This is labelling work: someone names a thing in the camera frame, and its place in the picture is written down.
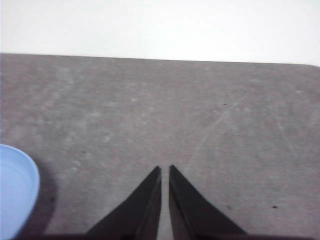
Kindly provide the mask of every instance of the scratch on table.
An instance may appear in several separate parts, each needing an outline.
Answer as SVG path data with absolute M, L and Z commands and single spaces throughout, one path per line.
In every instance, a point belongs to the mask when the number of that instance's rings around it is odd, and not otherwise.
M 225 110 L 223 112 L 223 114 L 216 121 L 211 123 L 211 125 L 208 127 L 208 130 L 205 131 L 204 136 L 202 137 L 202 139 L 200 140 L 200 142 L 196 146 L 195 150 L 193 151 L 192 157 L 188 161 L 187 166 L 185 168 L 185 172 L 189 171 L 189 169 L 191 167 L 191 163 L 195 160 L 195 158 L 196 158 L 198 152 L 200 151 L 202 145 L 206 142 L 207 138 L 212 133 L 212 131 L 217 127 L 217 125 L 219 123 L 221 123 L 223 120 L 225 120 L 229 116 L 230 112 L 233 109 L 235 109 L 235 107 L 237 107 L 249 95 L 249 93 L 252 92 L 252 91 L 254 91 L 254 89 L 251 89 L 246 94 L 244 94 L 237 102 L 235 102 L 230 108 L 228 108 L 228 110 Z
M 279 120 L 278 114 L 276 113 L 276 111 L 274 110 L 274 108 L 270 104 L 268 104 L 268 107 L 271 110 L 271 115 L 274 117 L 274 119 L 276 121 L 277 128 L 280 130 L 283 139 L 285 140 L 288 148 L 290 149 L 290 152 L 292 153 L 292 155 L 294 157 L 298 157 L 299 154 L 296 152 L 294 146 L 292 145 L 292 143 L 288 139 L 288 136 L 285 132 L 284 126 L 281 124 L 281 122 Z

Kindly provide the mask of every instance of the black metal jaw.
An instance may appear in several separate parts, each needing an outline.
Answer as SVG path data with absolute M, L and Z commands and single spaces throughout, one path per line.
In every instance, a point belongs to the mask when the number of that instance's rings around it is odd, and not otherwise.
M 248 235 L 210 204 L 170 166 L 169 209 L 174 240 L 311 240 Z M 24 237 L 24 240 L 156 240 L 161 211 L 161 169 L 156 167 L 132 194 L 83 235 Z
M 210 204 L 174 166 L 170 166 L 169 209 L 174 240 L 306 240 L 248 235 Z

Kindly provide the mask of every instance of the white background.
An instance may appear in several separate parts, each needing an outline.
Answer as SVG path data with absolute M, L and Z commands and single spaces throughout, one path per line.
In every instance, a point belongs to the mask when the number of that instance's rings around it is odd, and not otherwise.
M 320 0 L 2 0 L 1 51 L 320 66 Z

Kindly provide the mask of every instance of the gray table surface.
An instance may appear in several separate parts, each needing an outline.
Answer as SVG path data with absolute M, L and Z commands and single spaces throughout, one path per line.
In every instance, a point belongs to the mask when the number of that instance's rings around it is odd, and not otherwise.
M 320 238 L 320 68 L 1 55 L 1 142 L 41 190 L 24 235 L 84 233 L 168 166 L 253 234 Z

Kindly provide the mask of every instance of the light blue lid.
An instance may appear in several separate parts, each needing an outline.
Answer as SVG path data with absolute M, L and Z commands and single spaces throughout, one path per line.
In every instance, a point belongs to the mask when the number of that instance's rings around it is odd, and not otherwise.
M 36 203 L 40 177 L 35 162 L 23 151 L 0 144 L 0 240 L 17 236 Z

